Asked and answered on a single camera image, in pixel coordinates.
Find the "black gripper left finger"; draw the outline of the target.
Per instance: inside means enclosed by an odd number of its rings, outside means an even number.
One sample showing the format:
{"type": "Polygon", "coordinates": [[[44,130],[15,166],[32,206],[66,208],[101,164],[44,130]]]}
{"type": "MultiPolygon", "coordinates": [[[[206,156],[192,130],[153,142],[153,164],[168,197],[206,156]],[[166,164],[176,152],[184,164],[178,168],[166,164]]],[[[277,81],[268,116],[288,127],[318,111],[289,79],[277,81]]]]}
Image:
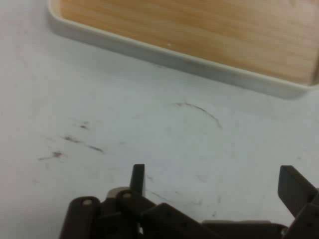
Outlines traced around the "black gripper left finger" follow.
{"type": "Polygon", "coordinates": [[[68,207],[61,239],[219,239],[221,236],[166,204],[144,196],[145,166],[133,166],[128,188],[100,202],[79,197],[68,207]]]}

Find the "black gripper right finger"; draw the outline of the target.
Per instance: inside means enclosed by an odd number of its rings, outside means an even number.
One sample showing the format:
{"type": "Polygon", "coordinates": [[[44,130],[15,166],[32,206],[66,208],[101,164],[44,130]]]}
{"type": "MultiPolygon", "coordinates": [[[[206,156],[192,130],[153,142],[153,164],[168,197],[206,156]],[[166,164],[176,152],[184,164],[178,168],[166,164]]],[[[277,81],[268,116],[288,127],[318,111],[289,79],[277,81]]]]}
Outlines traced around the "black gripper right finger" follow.
{"type": "Polygon", "coordinates": [[[280,167],[278,195],[295,218],[284,239],[319,237],[319,190],[291,165],[280,167]]]}

